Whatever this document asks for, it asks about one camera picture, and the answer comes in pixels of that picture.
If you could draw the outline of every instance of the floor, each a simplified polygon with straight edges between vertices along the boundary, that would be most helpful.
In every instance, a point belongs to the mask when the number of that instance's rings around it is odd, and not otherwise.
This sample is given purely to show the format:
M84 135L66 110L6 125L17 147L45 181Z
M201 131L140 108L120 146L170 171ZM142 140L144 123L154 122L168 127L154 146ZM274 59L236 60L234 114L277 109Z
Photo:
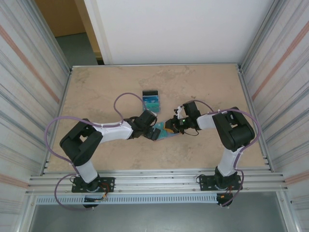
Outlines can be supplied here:
M86 33L56 37L71 66L98 65Z
M275 192L240 193L230 208L214 203L99 205L75 212L36 207L31 232L286 232Z
M172 118L173 109L193 99L204 100L214 109L237 106L248 112L236 67L232 64L96 66L73 68L62 115L88 118L97 123L117 122L120 118L113 109L116 97L124 92L141 95L144 89L159 90L158 122ZM209 111L200 103L197 106L202 114ZM142 113L141 102L133 96L120 98L116 107L124 118ZM74 120L60 121L53 147L56 153L66 156L59 142L75 125ZM180 134L156 142L144 137L110 141L100 144L91 160L97 170L214 168L223 150L217 130L208 129L200 131L199 136ZM246 150L239 166L264 166L258 143ZM50 157L47 171L68 170L72 170L69 163Z

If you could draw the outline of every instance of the purple cable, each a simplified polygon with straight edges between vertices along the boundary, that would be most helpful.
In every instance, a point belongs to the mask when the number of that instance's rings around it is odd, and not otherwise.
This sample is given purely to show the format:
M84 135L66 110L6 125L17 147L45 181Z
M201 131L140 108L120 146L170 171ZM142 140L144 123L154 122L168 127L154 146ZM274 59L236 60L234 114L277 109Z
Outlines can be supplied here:
M238 112L238 113L241 113L241 114L243 114L243 115L248 116L248 117L251 118L251 119L253 120L253 122L256 124L258 131L257 131L257 136L255 137L255 139L253 139L252 142L249 143L248 145L244 146L244 147L239 151L239 153L238 153L237 156L236 156L236 159L235 159L235 162L234 162L234 164L233 164L233 167L234 167L234 169L235 169L236 171L241 172L241 183L240 183L240 187L239 187L239 189L237 190L237 192L235 193L235 195L234 195L230 200L228 200L227 202L225 202L224 204L222 204L221 206L225 206L225 205L229 204L229 203L230 203L232 200L234 200L234 199L236 198L236 196L239 194L239 192L240 192L240 190L241 190L241 188L242 188L242 185L243 185L243 179L244 179L245 175L244 175L244 173L243 173L243 171L242 171L241 169L236 168L237 162L238 162L238 160L239 160L239 158L240 158L242 152L243 152L245 149L247 149L248 147L252 146L252 145L259 139L259 137L260 137L260 135L261 135L261 132L262 132L261 125L258 123L258 121L257 121L252 115L250 115L250 114L248 114L247 112L244 112L244 111L242 111L242 110L237 110L237 109L226 109L226 110L220 110L220 111L218 111L218 112L211 112L211 113L208 113L208 114L209 114L209 115L214 115L214 114L217 114L217 113L220 113L220 112L225 112L225 111L234 111L234 112Z
M211 108L211 106L208 105L207 103L201 101L201 100L191 100L191 101L187 101L186 103L189 103L189 102L199 102L199 103L202 103L202 104L204 104L205 106L207 106L208 108L210 108L210 110L213 112L213 109Z
M60 119L73 119L73 120L77 120L77 121L86 123L86 124L88 124L88 125L94 126L94 127L102 127L102 128L114 128L114 127L119 127L121 124L123 124L123 122L124 122L124 117L123 117L122 114L117 110L117 108L116 108L116 103L117 103L118 99L119 99L120 97L124 96L124 95L133 95L133 96L137 97L137 98L142 102L144 108L147 109L147 107L146 107L144 101L143 101L138 95L136 95L135 93L123 93L123 94L120 94L120 95L115 99L114 105L113 105L114 110L117 112L117 114L118 114L118 115L120 116L120 118L121 118L121 122L118 123L118 124L115 124L115 125L103 125L103 126L102 126L101 124L95 124L95 123L92 123L92 122L88 122L88 121L83 120L83 119L78 118L78 117L72 117L72 116L60 116L60 117L56 117L56 118L54 118L53 120L51 120L51 121L48 123L48 125L46 126L45 131L44 131L44 142L45 142L45 145L46 145L46 147L47 147L47 150L48 150L50 153L52 153L53 155L57 156L58 158L60 158L60 159L62 159L62 160L65 160L65 161L69 162L69 163L72 165L72 167L74 168L75 172L79 175L78 170L76 169L76 167L74 166L74 164L73 164L73 162L72 162L71 160L69 160L69 159L67 159L67 158L65 158L65 157L62 157L61 155L57 154L56 152L54 152L54 151L51 149L51 147L49 146L48 141L47 141L48 129L50 128L50 126L51 126L55 121L60 120ZM58 188L60 182L61 182L63 179L65 179L66 177L70 176L70 175L75 175L75 174L68 174L68 175L64 176L64 177L61 178L61 179L58 181L58 183L56 184L55 191L54 191L55 199L56 199L57 203L58 203L60 206L66 208L66 209L75 210L75 211L84 211L85 209L78 209L78 208L73 208L73 207L64 206L64 205L58 200L58 198L57 198L56 192L57 192L57 188Z

